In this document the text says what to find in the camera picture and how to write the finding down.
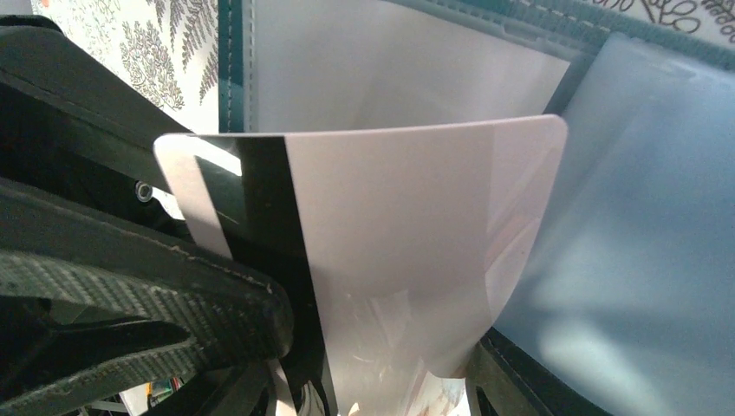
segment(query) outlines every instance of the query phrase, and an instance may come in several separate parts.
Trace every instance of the fern pattern wallpaper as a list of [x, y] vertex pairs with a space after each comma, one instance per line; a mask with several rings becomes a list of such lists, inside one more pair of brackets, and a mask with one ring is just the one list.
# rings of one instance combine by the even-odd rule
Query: fern pattern wallpaper
[[176, 121], [217, 132], [217, 0], [32, 0], [32, 7]]

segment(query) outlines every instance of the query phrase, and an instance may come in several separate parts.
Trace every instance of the leaf pattern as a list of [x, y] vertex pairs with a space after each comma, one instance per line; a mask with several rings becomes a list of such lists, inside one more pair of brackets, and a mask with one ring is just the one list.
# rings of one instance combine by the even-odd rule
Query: leaf pattern
[[214, 43], [214, 49], [212, 49], [207, 56], [207, 63], [205, 66], [205, 72], [202, 74], [202, 81], [199, 85], [199, 104], [205, 99], [206, 94], [217, 85], [219, 80], [218, 76], [218, 57], [219, 47], [217, 43]]
[[635, 13], [640, 10], [652, 24], [667, 26], [684, 33], [695, 33], [702, 25], [694, 0], [583, 0], [620, 11]]
[[158, 107], [183, 108], [184, 96], [174, 76], [171, 56], [153, 22], [148, 21], [145, 28], [140, 22], [132, 28], [123, 22], [122, 28], [126, 42], [120, 44], [120, 57], [133, 88]]
[[735, 0], [702, 0], [701, 4], [720, 27], [719, 33], [735, 44]]
[[119, 0], [33, 0], [31, 8], [34, 14], [56, 22], [72, 42], [110, 67], [113, 46], [109, 26], [120, 11]]
[[155, 4], [156, 17], [159, 19], [159, 27], [163, 26], [163, 15], [166, 13], [166, 0], [146, 0], [148, 4]]
[[169, 34], [171, 35], [171, 50], [173, 50], [173, 41], [176, 39], [176, 32], [179, 29], [181, 18], [184, 16], [186, 0], [171, 0], [171, 17], [168, 20]]
[[184, 69], [189, 65], [194, 53], [205, 44], [208, 36], [214, 35], [215, 13], [211, 0], [190, 0], [188, 16], [184, 24], [184, 51], [182, 63]]

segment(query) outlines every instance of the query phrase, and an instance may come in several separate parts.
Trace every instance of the stitched edge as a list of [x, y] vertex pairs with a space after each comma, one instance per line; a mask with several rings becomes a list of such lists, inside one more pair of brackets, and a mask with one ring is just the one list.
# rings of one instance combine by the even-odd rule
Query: stitched edge
[[[477, 11], [473, 12], [472, 9], [476, 9], [476, 8], [474, 8], [472, 6], [469, 6], [467, 4], [462, 4], [462, 3], [461, 4], [456, 4], [454, 2], [447, 2], [446, 0], [444, 0], [444, 1], [443, 0], [428, 0], [428, 1], [429, 1], [429, 3], [434, 3], [434, 4], [436, 4], [436, 5], [440, 6], [440, 7], [446, 7], [448, 9], [450, 9], [450, 10], [456, 10], [456, 11], [459, 11], [459, 12], [462, 12], [462, 13], [469, 14], [470, 16], [476, 16], [476, 17], [482, 17], [482, 18], [486, 18], [487, 16], [489, 16], [486, 13], [482, 13], [482, 12], [477, 13]], [[601, 30], [601, 31], [606, 32], [606, 33], [611, 33], [613, 31], [611, 28], [608, 28], [606, 26], [601, 26], [601, 25], [595, 24], [594, 22], [590, 22], [589, 20], [580, 20], [580, 19], [578, 19], [575, 16], [567, 15], [567, 14], [565, 14], [565, 13], [559, 11], [559, 10], [552, 9], [550, 7], [546, 7], [546, 6], [541, 6], [541, 5], [535, 4], [531, 0], [510, 0], [510, 2], [511, 3], [519, 3], [519, 4], [521, 4], [522, 6], [524, 6], [526, 8], [537, 9], [537, 10], [541, 10], [541, 11], [543, 11], [545, 13], [551, 13], [552, 15], [555, 15], [555, 16], [564, 17], [564, 18], [570, 20], [571, 22], [581, 23], [581, 24], [583, 24], [585, 26], [589, 26], [590, 28], [598, 29], [598, 30]]]
[[248, 2], [248, 55], [244, 58], [248, 60], [248, 75], [243, 78], [243, 88], [246, 96], [244, 97], [244, 107], [247, 111], [247, 123], [245, 124], [246, 132], [254, 132], [255, 126], [255, 2], [256, 0], [246, 0]]
[[227, 133], [232, 131], [232, 0], [227, 0]]

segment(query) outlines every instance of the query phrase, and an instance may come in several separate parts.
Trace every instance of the frosted plastic sheet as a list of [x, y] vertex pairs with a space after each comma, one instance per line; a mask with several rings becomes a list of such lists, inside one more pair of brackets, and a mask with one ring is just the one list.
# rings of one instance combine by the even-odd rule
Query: frosted plastic sheet
[[613, 414], [735, 414], [735, 75], [614, 36], [497, 327]]
[[261, 132], [540, 114], [569, 66], [376, 0], [256, 2], [255, 16], [250, 111]]

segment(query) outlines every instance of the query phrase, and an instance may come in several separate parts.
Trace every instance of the black magnetic stripe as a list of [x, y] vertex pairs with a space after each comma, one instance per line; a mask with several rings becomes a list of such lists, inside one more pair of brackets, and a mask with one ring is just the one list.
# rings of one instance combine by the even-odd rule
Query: black magnetic stripe
[[221, 0], [218, 5], [220, 133], [245, 131], [243, 1]]
[[[244, 193], [245, 213], [240, 217], [246, 218], [247, 224], [239, 227], [237, 233], [225, 227], [225, 238], [237, 262], [267, 273], [286, 290], [295, 317], [294, 345], [281, 362], [291, 390], [296, 391], [309, 380], [328, 378], [329, 371], [324, 369], [327, 364], [322, 327], [286, 139], [239, 139], [235, 150], [242, 167]], [[328, 388], [331, 380], [322, 384]], [[328, 391], [327, 396], [334, 397], [334, 391]]]
[[584, 76], [587, 74], [589, 67], [595, 58], [592, 55], [580, 54], [572, 62], [569, 63], [567, 71], [564, 73], [562, 80], [556, 87], [556, 91], [551, 95], [549, 103], [543, 110], [544, 114], [562, 115], [567, 109], [569, 102], [582, 83]]

